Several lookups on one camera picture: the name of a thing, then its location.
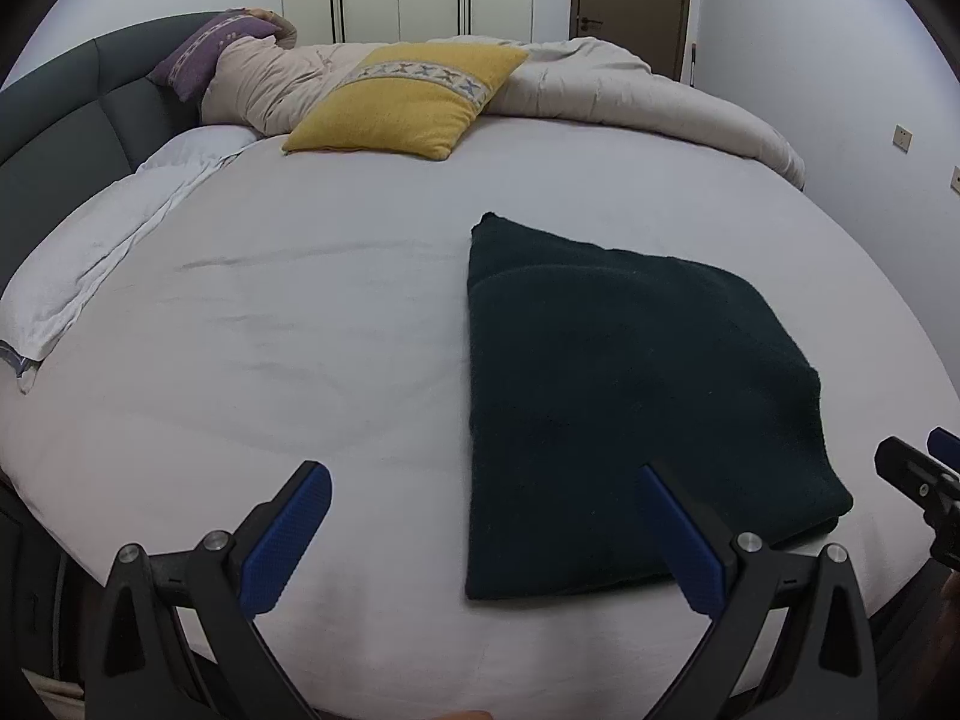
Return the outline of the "beige rolled duvet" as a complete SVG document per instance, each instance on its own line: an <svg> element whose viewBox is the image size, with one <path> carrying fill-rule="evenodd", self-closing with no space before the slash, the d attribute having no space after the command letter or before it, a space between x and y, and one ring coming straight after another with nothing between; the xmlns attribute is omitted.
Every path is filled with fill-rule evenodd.
<svg viewBox="0 0 960 720"><path fill-rule="evenodd" d="M776 128L742 107L654 73L630 50L596 37L514 45L527 59L491 96L485 106L490 114L657 133L758 161L794 187L805 185L804 161ZM286 135L380 47L280 47L272 37L243 37L224 49L200 96L202 122Z"/></svg>

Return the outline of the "dark green knit sweater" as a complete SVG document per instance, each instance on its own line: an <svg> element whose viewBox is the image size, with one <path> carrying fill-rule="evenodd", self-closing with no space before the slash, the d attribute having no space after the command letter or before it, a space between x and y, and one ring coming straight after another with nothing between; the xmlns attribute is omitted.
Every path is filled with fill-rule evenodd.
<svg viewBox="0 0 960 720"><path fill-rule="evenodd" d="M734 273L487 215L467 307L470 600L662 580L636 491L651 461L727 527L781 548L851 510L820 377Z"/></svg>

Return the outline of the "purple patterned cushion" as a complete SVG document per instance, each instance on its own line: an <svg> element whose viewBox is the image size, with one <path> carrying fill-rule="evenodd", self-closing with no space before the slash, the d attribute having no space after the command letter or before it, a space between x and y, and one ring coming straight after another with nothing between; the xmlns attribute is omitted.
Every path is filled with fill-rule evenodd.
<svg viewBox="0 0 960 720"><path fill-rule="evenodd" d="M254 37L274 37L275 28L267 21L235 8L213 16L192 32L166 59L149 72L148 80L169 88L181 103L195 103L210 85L220 55L231 44Z"/></svg>

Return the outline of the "white pillow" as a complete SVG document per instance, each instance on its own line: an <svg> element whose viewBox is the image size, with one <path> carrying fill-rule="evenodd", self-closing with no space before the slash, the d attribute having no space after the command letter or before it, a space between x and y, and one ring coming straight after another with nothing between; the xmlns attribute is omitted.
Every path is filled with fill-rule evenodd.
<svg viewBox="0 0 960 720"><path fill-rule="evenodd" d="M208 177L260 135L242 125L202 125L171 138L130 176L72 211L21 263L2 293L2 359L20 392L75 325L128 252Z"/></svg>

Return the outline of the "dark grey upholstered headboard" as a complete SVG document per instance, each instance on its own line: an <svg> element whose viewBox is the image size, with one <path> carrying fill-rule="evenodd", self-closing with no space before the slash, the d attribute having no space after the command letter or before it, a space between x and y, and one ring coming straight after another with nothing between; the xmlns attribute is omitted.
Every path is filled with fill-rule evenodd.
<svg viewBox="0 0 960 720"><path fill-rule="evenodd" d="M212 18L201 11L108 32L3 89L0 280L78 206L200 124L199 106L149 72Z"/></svg>

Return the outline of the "yellow patterned cushion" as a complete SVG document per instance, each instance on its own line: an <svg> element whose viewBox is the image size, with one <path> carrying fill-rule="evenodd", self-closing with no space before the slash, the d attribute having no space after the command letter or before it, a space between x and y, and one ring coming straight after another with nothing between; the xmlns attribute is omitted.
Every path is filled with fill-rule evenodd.
<svg viewBox="0 0 960 720"><path fill-rule="evenodd" d="M517 46L398 43L373 50L286 137L286 153L384 151L443 161L527 59Z"/></svg>

